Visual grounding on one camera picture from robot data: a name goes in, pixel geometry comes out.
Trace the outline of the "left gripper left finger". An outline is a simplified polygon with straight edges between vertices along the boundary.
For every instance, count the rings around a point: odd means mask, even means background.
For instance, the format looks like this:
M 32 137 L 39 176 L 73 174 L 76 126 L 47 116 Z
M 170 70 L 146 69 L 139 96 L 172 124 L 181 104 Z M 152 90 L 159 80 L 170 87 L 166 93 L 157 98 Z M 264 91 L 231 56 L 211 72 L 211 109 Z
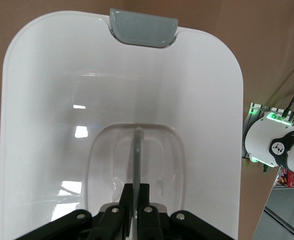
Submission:
M 124 185 L 120 201 L 93 216 L 77 209 L 21 237 L 20 240 L 124 240 L 130 232 L 133 185 Z

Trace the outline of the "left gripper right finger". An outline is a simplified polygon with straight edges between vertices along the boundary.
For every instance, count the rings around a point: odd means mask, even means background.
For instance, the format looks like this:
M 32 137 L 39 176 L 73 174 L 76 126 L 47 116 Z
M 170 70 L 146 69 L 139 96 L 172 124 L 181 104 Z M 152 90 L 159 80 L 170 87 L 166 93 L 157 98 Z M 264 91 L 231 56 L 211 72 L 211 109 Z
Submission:
M 172 215 L 151 205 L 150 186 L 140 184 L 137 235 L 139 240 L 230 240 L 232 237 L 186 210 Z

